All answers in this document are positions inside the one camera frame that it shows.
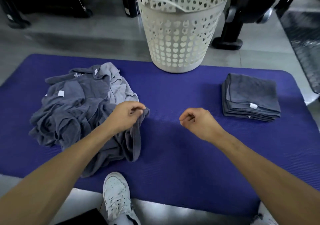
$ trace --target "person's left arm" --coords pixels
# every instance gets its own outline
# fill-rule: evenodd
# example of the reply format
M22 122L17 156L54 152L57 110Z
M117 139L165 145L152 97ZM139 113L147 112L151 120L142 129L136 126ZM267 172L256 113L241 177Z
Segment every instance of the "person's left arm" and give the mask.
M95 154L132 127L145 108L139 102L117 105L102 125L26 176L0 199L0 224L48 224Z

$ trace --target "tile floor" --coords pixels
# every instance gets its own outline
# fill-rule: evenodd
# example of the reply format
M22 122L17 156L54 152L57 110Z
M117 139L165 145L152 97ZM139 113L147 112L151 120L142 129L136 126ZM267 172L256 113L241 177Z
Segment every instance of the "tile floor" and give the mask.
M151 61L141 19L126 17L121 0L87 0L86 5L94 12L90 19L31 14L25 17L32 26L25 30L10 29L0 12L0 85L32 53ZM320 1L295 0L292 6L291 10L314 10L320 8ZM214 36L220 36L223 24L221 17ZM289 72L294 76L306 105L320 126L318 95L311 91L276 15L273 14L265 24L245 24L240 38L243 47L239 51L209 47L202 65ZM19 181L15 177L0 175L0 196ZM51 224L92 208L98 208L105 215L102 203L102 194L73 189ZM136 199L133 203L143 225L249 223L248 218L216 215Z

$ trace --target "pile of towels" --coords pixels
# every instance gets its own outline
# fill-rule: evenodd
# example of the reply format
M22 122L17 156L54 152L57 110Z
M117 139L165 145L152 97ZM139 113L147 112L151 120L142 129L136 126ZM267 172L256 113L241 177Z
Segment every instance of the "pile of towels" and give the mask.
M102 124L117 104L138 101L128 82L111 63L90 68L75 68L69 74L50 77L42 107L34 113L30 123L34 128L30 135L40 145L70 147ZM126 158L136 161L140 155L140 125L149 114L146 108L130 130L118 133L101 148L82 173L93 175L111 161Z
M276 88L272 80L229 73L222 84L223 114L274 121L281 112Z

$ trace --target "folded towel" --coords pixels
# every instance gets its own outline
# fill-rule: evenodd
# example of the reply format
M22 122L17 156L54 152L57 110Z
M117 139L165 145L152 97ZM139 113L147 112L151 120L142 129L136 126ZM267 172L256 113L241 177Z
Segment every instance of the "folded towel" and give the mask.
M247 75L228 74L222 84L225 116L273 121L280 117L276 83Z

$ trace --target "white plastic laundry basket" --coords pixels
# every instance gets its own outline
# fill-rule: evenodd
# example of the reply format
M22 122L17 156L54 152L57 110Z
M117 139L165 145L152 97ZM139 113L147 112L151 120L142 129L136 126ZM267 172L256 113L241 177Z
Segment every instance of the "white plastic laundry basket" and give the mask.
M138 0L151 59L184 73L202 62L227 0Z

